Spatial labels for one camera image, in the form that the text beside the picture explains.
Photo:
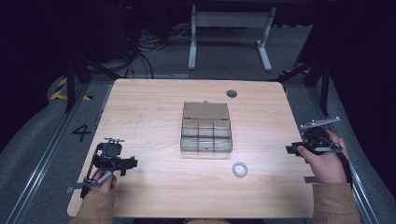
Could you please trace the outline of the white metal desk frame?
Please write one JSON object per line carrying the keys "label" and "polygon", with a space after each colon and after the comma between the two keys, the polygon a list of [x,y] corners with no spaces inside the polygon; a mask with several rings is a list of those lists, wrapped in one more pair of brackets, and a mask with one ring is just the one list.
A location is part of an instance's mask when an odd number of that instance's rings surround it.
{"label": "white metal desk frame", "polygon": [[271,71],[266,42],[275,18],[276,8],[271,7],[265,12],[223,12],[200,11],[196,5],[191,6],[191,44],[188,59],[188,69],[194,70],[197,56],[196,30],[198,27],[236,27],[236,28],[262,28],[262,38],[256,41],[262,65],[265,71]]}

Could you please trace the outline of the clear plastic compartment box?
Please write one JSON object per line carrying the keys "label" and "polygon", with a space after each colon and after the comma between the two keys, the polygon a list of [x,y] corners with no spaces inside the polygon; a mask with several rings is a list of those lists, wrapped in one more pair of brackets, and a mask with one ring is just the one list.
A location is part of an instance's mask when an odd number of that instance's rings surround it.
{"label": "clear plastic compartment box", "polygon": [[185,102],[181,125],[183,152],[231,153],[232,126],[226,103]]}

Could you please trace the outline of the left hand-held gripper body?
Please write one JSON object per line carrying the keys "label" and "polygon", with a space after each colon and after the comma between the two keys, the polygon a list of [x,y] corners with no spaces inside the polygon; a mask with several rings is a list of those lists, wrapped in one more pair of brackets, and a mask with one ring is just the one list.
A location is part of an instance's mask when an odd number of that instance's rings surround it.
{"label": "left hand-held gripper body", "polygon": [[[90,189],[101,185],[105,180],[107,180],[115,171],[125,171],[123,167],[124,159],[120,157],[122,150],[122,145],[120,144],[121,139],[117,138],[107,138],[106,143],[99,143],[93,152],[92,161],[90,163],[88,173],[84,177],[82,182],[82,190],[80,197],[82,199],[88,194]],[[104,171],[105,173],[95,179],[96,175],[91,177],[92,168],[96,167],[96,173],[99,171]]]}

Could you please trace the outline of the black metal stand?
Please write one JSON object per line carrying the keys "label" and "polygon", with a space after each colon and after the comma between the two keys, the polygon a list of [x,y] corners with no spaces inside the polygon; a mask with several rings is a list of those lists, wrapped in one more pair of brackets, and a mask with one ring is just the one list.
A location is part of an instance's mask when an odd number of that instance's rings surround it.
{"label": "black metal stand", "polygon": [[79,82],[82,84],[89,84],[92,80],[92,72],[89,71],[87,66],[94,68],[99,71],[101,74],[110,77],[113,80],[120,78],[119,75],[105,68],[99,63],[96,63],[86,57],[81,55],[72,55],[69,58],[67,63],[67,71],[66,71],[66,86],[67,86],[67,106],[66,113],[69,113],[74,107],[75,102],[77,101],[77,92],[75,89],[75,77],[78,78]]}
{"label": "black metal stand", "polygon": [[305,70],[308,70],[308,74],[304,78],[303,83],[307,88],[314,88],[317,85],[318,81],[321,80],[318,104],[323,115],[328,116],[328,95],[331,74],[326,59],[315,59],[309,63],[304,63],[290,71],[285,71],[282,75],[275,79],[270,79],[270,82],[283,83],[286,80],[301,74]]}

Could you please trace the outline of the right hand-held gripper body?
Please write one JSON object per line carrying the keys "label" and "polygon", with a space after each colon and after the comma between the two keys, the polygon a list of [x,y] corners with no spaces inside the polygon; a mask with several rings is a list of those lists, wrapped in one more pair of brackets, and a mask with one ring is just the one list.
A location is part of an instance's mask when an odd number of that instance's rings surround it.
{"label": "right hand-held gripper body", "polygon": [[324,125],[340,121],[339,117],[333,119],[314,120],[306,124],[302,124],[300,129],[303,130],[303,146],[316,155],[333,151],[335,153],[342,152],[342,146],[330,140],[330,136],[323,128]]}

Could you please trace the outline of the aluminium floor rail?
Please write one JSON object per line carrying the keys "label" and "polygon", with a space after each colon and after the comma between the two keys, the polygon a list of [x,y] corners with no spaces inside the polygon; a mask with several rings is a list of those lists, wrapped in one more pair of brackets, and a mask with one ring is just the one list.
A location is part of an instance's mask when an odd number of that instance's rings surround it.
{"label": "aluminium floor rail", "polygon": [[[326,111],[323,109],[321,105],[321,96],[319,91],[316,88],[307,88],[306,89],[313,105],[318,114],[318,119],[331,119],[333,123],[333,119],[336,119],[336,116],[329,116],[327,115]],[[324,127],[326,129],[330,129],[332,132],[335,132],[334,126],[332,123],[325,124]],[[353,163],[349,163],[351,175],[352,175],[352,190],[357,201],[357,206],[361,212],[362,222],[363,224],[380,224],[372,204],[367,198],[367,192],[361,182],[361,177],[357,173],[356,168],[354,167]]]}
{"label": "aluminium floor rail", "polygon": [[4,224],[21,223],[21,219],[24,216],[27,207],[34,198],[35,193],[38,190],[46,172],[50,167],[53,157],[59,148],[64,132],[71,118],[73,118],[74,113],[77,110],[77,107],[88,88],[89,88],[88,84],[81,84],[75,91],[75,95],[76,95],[75,102],[71,105],[71,107],[67,112],[63,113],[63,116],[57,126],[56,131],[51,136],[49,144],[47,145],[45,151],[43,152],[43,155],[41,156],[39,162],[36,164],[35,169],[29,175],[29,179],[23,191],[21,192],[19,199],[16,201],[15,205],[13,206],[13,209],[9,213],[7,220],[4,222]]}

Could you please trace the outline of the person's right hand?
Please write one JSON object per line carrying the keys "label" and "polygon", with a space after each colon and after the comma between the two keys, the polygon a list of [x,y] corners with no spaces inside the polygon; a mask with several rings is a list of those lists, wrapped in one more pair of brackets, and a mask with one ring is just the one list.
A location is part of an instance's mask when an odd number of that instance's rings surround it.
{"label": "person's right hand", "polygon": [[335,152],[315,155],[303,146],[297,147],[298,152],[308,162],[315,177],[320,183],[346,183],[342,162]]}

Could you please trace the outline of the yellow black hazard tape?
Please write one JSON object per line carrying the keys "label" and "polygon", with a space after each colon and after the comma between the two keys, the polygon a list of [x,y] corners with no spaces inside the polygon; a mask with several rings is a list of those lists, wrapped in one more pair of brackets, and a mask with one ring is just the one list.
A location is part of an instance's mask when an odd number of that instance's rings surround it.
{"label": "yellow black hazard tape", "polygon": [[[56,87],[54,93],[51,95],[50,99],[51,100],[68,100],[67,94],[62,94],[62,89],[64,86],[67,84],[67,77],[63,77],[61,81],[59,82],[58,86]],[[84,101],[90,101],[93,99],[93,96],[91,95],[84,95],[82,100]]]}

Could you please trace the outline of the person's left hand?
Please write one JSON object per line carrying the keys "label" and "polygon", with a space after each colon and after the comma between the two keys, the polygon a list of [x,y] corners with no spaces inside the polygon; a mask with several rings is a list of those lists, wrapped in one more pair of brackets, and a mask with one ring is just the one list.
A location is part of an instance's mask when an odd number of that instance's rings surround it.
{"label": "person's left hand", "polygon": [[[99,180],[105,174],[105,171],[98,170],[93,179]],[[112,173],[110,173],[103,182],[92,187],[92,190],[114,194],[116,192],[116,186],[117,178]]]}

